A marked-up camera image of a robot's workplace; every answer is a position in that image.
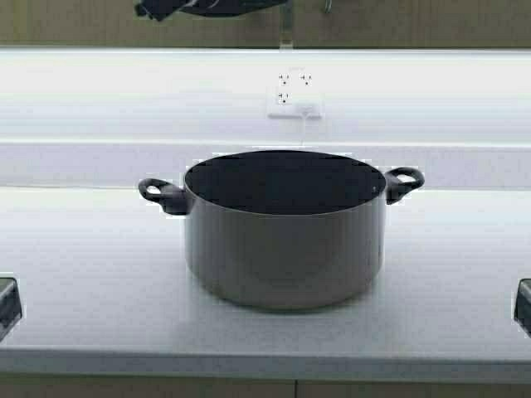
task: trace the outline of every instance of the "white wall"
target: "white wall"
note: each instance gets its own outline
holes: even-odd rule
[[[308,142],[531,143],[531,52],[0,52],[0,141],[295,144],[266,117],[279,71],[324,87]]]

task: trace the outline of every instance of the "black handle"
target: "black handle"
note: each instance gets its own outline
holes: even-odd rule
[[[160,193],[150,192],[150,187],[157,188]],[[158,203],[164,212],[172,216],[185,216],[189,213],[185,191],[170,182],[147,178],[140,182],[139,191],[144,199]]]
[[[403,182],[398,176],[408,176],[415,181]],[[400,201],[409,192],[414,191],[424,185],[424,176],[415,168],[399,167],[386,172],[387,179],[387,204],[392,205]]]
[[[514,306],[514,320],[531,337],[531,279],[520,280]]]
[[[203,17],[237,17],[248,12],[281,5],[288,0],[141,0],[135,6],[139,17],[146,15],[161,22],[174,12]]]

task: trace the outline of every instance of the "wall socket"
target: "wall socket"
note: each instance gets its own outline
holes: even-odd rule
[[[281,71],[268,92],[267,114],[276,119],[323,118],[323,94],[319,81],[305,68]]]

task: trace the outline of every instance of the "cabinet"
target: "cabinet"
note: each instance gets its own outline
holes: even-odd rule
[[[11,24],[16,28],[9,24],[0,27],[0,42],[36,46],[278,47],[278,7],[230,19],[176,12],[164,22],[156,22],[136,16],[137,2],[3,1],[0,4],[4,4],[7,14],[11,13]]]
[[[531,386],[301,382],[298,398],[524,398]]]
[[[152,377],[3,376],[9,398],[293,398],[289,381],[240,381]]]
[[[293,0],[298,48],[531,47],[529,0]],[[0,45],[278,48],[280,7],[138,18],[138,0],[0,0]]]
[[[297,47],[529,47],[528,0],[295,1]]]

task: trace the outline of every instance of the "pot rim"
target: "pot rim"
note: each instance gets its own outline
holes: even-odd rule
[[[212,160],[215,160],[215,159],[219,159],[219,158],[224,158],[225,156],[238,156],[238,155],[242,155],[242,154],[246,154],[246,153],[271,153],[271,152],[287,152],[287,153],[316,153],[316,154],[320,154],[320,155],[333,155],[333,156],[338,156],[338,157],[341,157],[341,158],[345,158],[345,159],[349,159],[349,160],[354,160],[355,162],[358,162],[358,163],[361,163],[365,166],[368,166],[370,167],[372,170],[378,172],[378,175],[380,178],[383,179],[383,181],[385,182],[382,186],[382,190],[373,198],[367,200],[367,201],[364,201],[362,203],[359,203],[358,205],[356,206],[351,206],[351,207],[347,207],[345,209],[341,209],[341,210],[336,210],[336,211],[326,211],[326,212],[322,212],[322,213],[309,213],[309,214],[275,214],[275,213],[260,213],[260,212],[255,212],[255,211],[245,211],[245,210],[240,210],[240,209],[235,209],[235,208],[232,208],[232,207],[227,207],[227,206],[222,206],[222,205],[219,205],[217,203],[214,203],[213,201],[209,201],[207,199],[205,199],[204,197],[201,197],[199,196],[196,192],[194,192],[192,190],[192,188],[190,188],[190,186],[187,184],[187,175],[198,165],[201,165],[205,162],[210,162]],[[360,160],[357,160],[355,158],[351,158],[351,157],[347,157],[347,156],[344,156],[344,155],[336,155],[336,154],[333,154],[333,153],[322,153],[322,152],[315,152],[315,151],[302,151],[302,150],[293,150],[293,149],[270,149],[270,150],[257,150],[257,151],[249,151],[249,152],[243,152],[243,153],[234,153],[234,154],[227,154],[227,155],[221,155],[221,156],[216,156],[214,158],[209,158],[208,160],[205,160],[205,161],[201,161],[199,163],[196,163],[194,164],[193,166],[191,166],[185,173],[184,173],[184,177],[183,177],[183,187],[185,188],[186,192],[190,195],[192,195],[193,197],[193,201],[196,201],[196,200],[201,200],[205,203],[207,203],[209,206],[214,206],[214,207],[219,207],[220,209],[223,209],[224,211],[236,211],[236,212],[240,212],[240,213],[244,213],[244,214],[248,214],[250,216],[269,216],[269,217],[290,217],[290,218],[299,218],[299,217],[310,217],[310,216],[330,216],[330,215],[333,215],[333,214],[339,214],[339,213],[343,213],[343,212],[347,212],[347,211],[353,211],[355,209],[358,209],[359,207],[361,206],[365,206],[365,205],[368,205],[368,204],[372,204],[373,201],[376,201],[378,199],[380,199],[383,195],[386,195],[386,192],[387,192],[387,179],[385,178],[385,175],[380,171],[378,170],[377,168],[375,168],[374,166],[366,163],[366,162],[362,162]]]

